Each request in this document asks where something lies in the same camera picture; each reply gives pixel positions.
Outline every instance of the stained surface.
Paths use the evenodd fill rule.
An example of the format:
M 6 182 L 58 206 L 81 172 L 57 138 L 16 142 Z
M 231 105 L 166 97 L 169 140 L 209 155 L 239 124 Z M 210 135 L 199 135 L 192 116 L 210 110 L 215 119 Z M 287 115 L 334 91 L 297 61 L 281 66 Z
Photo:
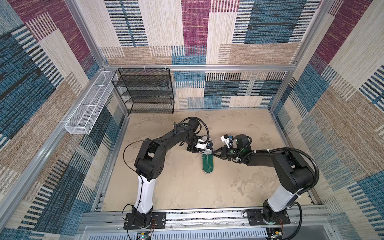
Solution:
M 224 134 L 247 134 L 253 139 L 252 149 L 284 146 L 266 109 L 132 114 L 108 186 L 103 211 L 119 211 L 126 204 L 136 201 L 137 176 L 123 162 L 124 148 L 133 141 L 160 137 L 172 129 L 173 122 L 189 116 L 199 117 L 207 124 L 215 149 L 223 146 L 220 136 Z M 140 146 L 140 143 L 134 144 L 126 151 L 125 158 L 131 167 L 134 166 Z M 273 168 L 249 167 L 219 158 L 214 158 L 213 172 L 205 174 L 201 155 L 187 152 L 185 145 L 176 145 L 167 153 L 164 170 L 157 178 L 154 208 L 261 206 L 278 184 Z M 299 201 L 311 204 L 307 194 Z

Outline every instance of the white mesh basket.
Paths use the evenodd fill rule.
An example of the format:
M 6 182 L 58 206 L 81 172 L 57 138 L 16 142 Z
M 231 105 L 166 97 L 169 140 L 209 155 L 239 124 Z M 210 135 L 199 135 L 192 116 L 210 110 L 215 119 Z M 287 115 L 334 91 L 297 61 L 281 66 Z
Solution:
M 76 110 L 65 124 L 70 134 L 89 134 L 107 101 L 113 84 L 112 78 L 117 78 L 115 72 L 102 72 Z

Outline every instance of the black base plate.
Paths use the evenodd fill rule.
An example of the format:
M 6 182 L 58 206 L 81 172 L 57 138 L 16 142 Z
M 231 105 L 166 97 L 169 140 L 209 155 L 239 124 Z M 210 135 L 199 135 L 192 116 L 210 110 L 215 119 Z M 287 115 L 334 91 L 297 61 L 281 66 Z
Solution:
M 161 228 L 166 227 L 166 216 L 167 216 L 166 212 L 153 212 L 152 213 L 152 219 L 156 220 L 156 225 L 155 225 L 156 229 L 161 229 Z M 139 228 L 140 223 L 136 219 L 132 219 L 132 217 L 133 217 L 132 213 L 127 213 L 127 215 L 125 217 L 125 221 L 124 221 L 124 230 L 128 229 L 128 224 L 129 224 L 130 230 L 140 229 Z M 151 221 L 149 226 L 146 227 L 145 229 L 151 229 L 153 226 L 153 222 L 154 221 Z
M 251 225 L 251 226 L 267 225 L 263 221 L 261 210 L 262 209 L 248 209 L 247 210 L 247 216 L 249 216 L 248 217 L 249 225 Z M 285 215 L 287 215 L 287 211 L 286 210 L 283 211 L 283 214 L 280 217 L 280 219 L 282 220 L 283 224 L 291 224 L 291 220 L 289 220 L 289 216 L 286 217 Z

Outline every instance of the mesh shelf tier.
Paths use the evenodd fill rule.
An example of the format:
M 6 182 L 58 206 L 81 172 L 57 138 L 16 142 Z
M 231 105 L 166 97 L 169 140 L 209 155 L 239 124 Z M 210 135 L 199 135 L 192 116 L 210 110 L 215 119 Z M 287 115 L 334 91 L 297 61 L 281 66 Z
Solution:
M 173 113 L 170 71 L 166 68 L 119 68 L 112 80 L 128 113 Z
M 102 72 L 65 124 L 70 134 L 90 134 L 113 89 L 115 72 Z

